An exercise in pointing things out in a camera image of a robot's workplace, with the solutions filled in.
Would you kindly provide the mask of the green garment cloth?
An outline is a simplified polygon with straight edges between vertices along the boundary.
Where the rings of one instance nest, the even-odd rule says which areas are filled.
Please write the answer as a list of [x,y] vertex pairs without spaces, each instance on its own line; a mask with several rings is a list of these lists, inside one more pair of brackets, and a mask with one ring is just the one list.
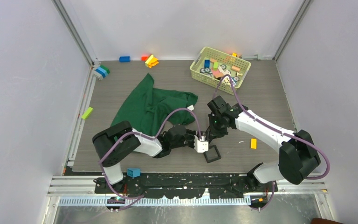
[[197,101],[198,96],[191,92],[155,88],[153,77],[147,74],[123,102],[111,125],[128,121],[137,131],[154,136],[172,111],[195,106]]

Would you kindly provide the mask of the pale green plastic basket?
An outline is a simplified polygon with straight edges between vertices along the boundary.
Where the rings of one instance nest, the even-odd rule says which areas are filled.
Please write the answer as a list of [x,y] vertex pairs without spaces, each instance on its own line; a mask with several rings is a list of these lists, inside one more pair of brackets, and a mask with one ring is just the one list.
[[[204,68],[205,59],[210,60],[210,68]],[[219,63],[217,70],[213,69],[214,62]],[[249,61],[204,47],[191,64],[190,73],[193,79],[233,95],[241,87],[250,67]]]

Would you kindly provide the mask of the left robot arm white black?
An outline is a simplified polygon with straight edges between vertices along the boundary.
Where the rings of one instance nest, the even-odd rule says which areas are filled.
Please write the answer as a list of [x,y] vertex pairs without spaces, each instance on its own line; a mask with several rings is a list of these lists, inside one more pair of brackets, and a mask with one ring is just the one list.
[[174,125],[157,138],[136,135],[136,129],[128,121],[122,121],[93,136],[92,144],[103,159],[102,167],[108,180],[106,187],[113,193],[124,189],[124,175],[120,162],[132,152],[143,153],[153,158],[163,158],[173,149],[194,148],[196,131],[182,125]]

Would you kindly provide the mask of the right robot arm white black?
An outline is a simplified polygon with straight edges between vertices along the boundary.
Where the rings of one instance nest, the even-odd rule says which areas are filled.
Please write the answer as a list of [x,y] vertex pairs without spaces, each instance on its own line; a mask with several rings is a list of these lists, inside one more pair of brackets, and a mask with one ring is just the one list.
[[231,106],[221,96],[212,99],[207,137],[209,141],[224,137],[228,128],[237,129],[261,140],[277,152],[276,162],[260,163],[247,173],[248,187],[260,191],[266,183],[287,180],[298,185],[317,168],[320,157],[313,148],[311,135],[304,130],[294,132],[281,128],[237,103]]

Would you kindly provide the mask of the small white cap piece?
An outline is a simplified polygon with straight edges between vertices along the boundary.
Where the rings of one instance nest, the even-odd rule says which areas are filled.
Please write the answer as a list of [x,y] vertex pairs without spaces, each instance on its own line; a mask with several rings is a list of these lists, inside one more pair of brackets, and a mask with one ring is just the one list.
[[187,109],[190,110],[190,111],[193,111],[193,110],[194,110],[194,106],[193,106],[193,105],[190,105],[190,106],[187,107]]

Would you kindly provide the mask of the green block in basket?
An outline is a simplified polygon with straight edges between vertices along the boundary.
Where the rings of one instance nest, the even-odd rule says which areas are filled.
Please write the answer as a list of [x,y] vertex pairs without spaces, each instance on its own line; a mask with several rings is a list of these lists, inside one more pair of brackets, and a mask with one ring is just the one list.
[[213,69],[214,69],[214,70],[217,70],[218,67],[219,67],[219,63],[218,63],[218,62],[214,62],[214,63],[213,63]]

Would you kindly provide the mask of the blue block in basket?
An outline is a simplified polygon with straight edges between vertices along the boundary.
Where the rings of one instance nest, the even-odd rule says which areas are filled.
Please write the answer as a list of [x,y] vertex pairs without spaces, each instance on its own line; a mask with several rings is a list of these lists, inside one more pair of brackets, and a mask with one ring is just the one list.
[[205,59],[204,60],[204,68],[210,68],[210,60],[209,59]]

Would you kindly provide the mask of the light blue cube block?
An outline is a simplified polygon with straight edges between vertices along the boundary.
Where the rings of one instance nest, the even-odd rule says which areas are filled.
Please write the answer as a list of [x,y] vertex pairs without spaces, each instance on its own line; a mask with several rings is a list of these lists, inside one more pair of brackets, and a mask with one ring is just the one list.
[[130,178],[136,178],[141,175],[141,170],[139,168],[127,168],[127,176]]

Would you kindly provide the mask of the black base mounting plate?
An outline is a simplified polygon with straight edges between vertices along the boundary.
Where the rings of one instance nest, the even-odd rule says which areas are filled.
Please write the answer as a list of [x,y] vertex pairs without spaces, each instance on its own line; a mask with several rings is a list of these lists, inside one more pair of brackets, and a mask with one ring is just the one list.
[[110,188],[105,178],[94,179],[96,194],[119,193],[136,199],[201,198],[205,192],[211,199],[240,198],[246,193],[277,192],[273,183],[257,183],[242,174],[230,173],[141,173],[139,177],[124,177]]

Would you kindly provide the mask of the yellow orange block stack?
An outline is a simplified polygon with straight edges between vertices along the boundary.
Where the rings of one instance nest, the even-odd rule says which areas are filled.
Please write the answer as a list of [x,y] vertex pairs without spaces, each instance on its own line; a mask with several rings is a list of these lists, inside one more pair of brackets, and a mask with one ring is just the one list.
[[159,64],[159,61],[154,55],[150,55],[145,61],[145,65],[148,68],[152,68],[152,67],[156,66],[157,64]]

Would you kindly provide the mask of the lime green block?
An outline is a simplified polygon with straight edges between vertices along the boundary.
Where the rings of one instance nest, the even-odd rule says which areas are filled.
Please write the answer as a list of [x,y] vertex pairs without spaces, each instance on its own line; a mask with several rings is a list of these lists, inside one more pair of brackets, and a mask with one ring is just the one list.
[[92,108],[92,107],[87,108],[84,111],[84,113],[81,115],[81,119],[87,119],[92,114],[93,111],[94,111],[94,108]]

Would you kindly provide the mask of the blue brick block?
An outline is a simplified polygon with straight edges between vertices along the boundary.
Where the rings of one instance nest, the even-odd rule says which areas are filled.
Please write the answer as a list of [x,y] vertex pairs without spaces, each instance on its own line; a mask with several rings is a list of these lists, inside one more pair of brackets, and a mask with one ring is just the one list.
[[127,63],[131,61],[131,57],[130,56],[120,56],[119,57],[119,62],[121,63]]

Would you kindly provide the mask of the blue green block stack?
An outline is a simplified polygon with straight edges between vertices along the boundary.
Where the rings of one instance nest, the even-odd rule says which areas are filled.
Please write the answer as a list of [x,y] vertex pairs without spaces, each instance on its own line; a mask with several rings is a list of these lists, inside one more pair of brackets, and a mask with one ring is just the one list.
[[94,76],[99,80],[106,78],[109,74],[110,74],[110,70],[103,65],[100,65],[98,68],[94,70]]

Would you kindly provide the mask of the black square frame box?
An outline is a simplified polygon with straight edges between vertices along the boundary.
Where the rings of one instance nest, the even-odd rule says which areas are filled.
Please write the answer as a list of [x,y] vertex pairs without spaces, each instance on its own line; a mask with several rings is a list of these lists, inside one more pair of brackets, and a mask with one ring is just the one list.
[[203,153],[206,162],[212,163],[221,159],[221,154],[216,145],[210,145],[208,150]]

